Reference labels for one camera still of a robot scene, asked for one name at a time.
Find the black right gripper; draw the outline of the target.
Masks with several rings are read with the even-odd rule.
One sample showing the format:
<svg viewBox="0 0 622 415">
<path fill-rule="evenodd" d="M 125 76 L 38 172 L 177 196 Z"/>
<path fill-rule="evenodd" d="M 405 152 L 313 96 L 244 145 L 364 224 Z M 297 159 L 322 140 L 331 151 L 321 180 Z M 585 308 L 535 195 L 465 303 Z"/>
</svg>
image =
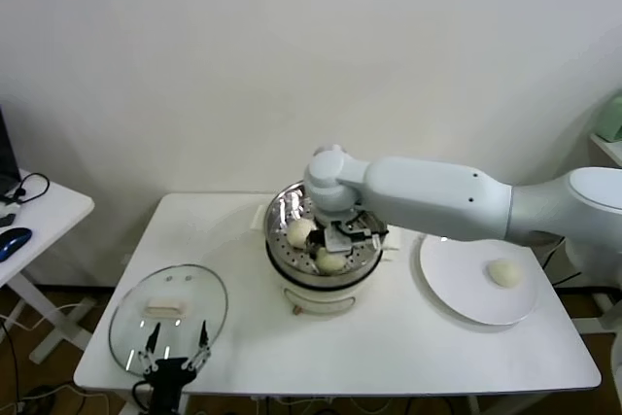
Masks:
<svg viewBox="0 0 622 415">
<path fill-rule="evenodd" d="M 330 221 L 321 229 L 311 230 L 305 239 L 305 252 L 316 259 L 323 248 L 330 253 L 350 254 L 360 246 L 371 245 L 382 251 L 388 233 L 388 226 L 375 215 L 357 213 L 348 221 Z"/>
</svg>

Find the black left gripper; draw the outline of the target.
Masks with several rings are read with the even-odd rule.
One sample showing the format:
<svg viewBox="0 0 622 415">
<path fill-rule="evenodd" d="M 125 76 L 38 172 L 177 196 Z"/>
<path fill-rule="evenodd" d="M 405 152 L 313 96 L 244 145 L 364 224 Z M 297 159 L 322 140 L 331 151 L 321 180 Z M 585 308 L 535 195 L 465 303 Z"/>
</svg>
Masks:
<svg viewBox="0 0 622 415">
<path fill-rule="evenodd" d="M 198 339 L 198 349 L 185 358 L 156 359 L 155 349 L 160 332 L 160 322 L 138 351 L 138 361 L 144 371 L 144 380 L 151 386 L 152 395 L 147 413 L 149 415 L 178 414 L 185 386 L 196 378 L 211 357 L 211 347 L 206 321 L 203 321 Z"/>
</svg>

